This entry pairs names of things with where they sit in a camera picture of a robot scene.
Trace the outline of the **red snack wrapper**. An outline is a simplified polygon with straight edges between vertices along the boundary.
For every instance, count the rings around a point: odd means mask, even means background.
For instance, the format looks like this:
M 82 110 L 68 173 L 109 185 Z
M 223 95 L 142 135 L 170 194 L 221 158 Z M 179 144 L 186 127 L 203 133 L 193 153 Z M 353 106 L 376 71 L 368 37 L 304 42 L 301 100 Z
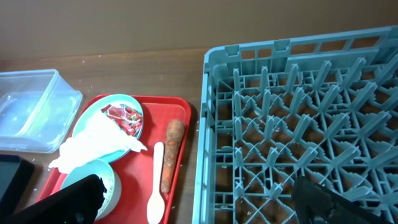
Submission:
M 144 117 L 138 110 L 125 104 L 107 105 L 101 109 L 109 119 L 113 120 L 127 135 L 138 137 Z

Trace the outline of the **white tissue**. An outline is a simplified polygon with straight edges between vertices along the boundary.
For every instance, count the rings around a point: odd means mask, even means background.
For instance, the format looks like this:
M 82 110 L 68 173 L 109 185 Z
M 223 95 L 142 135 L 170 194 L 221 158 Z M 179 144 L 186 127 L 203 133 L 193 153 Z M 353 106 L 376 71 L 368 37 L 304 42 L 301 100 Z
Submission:
M 116 151 L 141 152 L 146 149 L 140 140 L 127 135 L 104 113 L 96 112 L 88 119 L 82 132 L 60 145 L 60 155 L 49 164 L 49 168 L 69 174 L 76 167 Z

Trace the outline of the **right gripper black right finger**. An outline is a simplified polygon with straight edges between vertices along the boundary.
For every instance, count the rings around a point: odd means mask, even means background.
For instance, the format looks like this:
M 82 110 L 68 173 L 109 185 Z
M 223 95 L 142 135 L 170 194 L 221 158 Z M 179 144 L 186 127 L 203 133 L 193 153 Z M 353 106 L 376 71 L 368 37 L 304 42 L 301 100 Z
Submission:
M 295 212 L 300 224 L 388 224 L 353 202 L 306 177 L 299 176 L 292 193 Z

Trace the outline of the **green bowl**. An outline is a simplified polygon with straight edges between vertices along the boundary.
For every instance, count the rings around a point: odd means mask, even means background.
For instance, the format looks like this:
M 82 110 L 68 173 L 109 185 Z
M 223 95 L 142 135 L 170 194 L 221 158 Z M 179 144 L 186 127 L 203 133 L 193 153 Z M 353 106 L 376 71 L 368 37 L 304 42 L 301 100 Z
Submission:
M 121 196 L 121 180 L 113 168 L 104 160 L 96 159 L 81 167 L 74 168 L 65 178 L 61 186 L 61 190 L 75 182 L 91 175 L 97 175 L 104 183 L 106 192 L 104 202 L 97 212 L 96 221 L 109 215 Z

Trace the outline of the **orange carrot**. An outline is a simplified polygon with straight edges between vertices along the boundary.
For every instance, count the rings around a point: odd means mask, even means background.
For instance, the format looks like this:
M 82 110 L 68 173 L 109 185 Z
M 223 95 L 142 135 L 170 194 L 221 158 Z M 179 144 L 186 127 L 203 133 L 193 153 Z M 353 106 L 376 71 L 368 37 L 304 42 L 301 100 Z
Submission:
M 185 132 L 184 123 L 181 120 L 173 119 L 169 122 L 166 131 L 164 161 L 162 169 L 162 180 L 160 189 L 164 194 L 170 191 L 177 156 Z

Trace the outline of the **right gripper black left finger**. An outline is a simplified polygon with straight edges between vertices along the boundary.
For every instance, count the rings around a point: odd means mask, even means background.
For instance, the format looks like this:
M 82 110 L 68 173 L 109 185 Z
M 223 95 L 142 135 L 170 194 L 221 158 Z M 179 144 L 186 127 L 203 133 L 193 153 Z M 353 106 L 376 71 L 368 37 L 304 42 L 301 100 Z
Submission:
M 57 193 L 5 218 L 5 224 L 93 224 L 106 188 L 91 174 Z

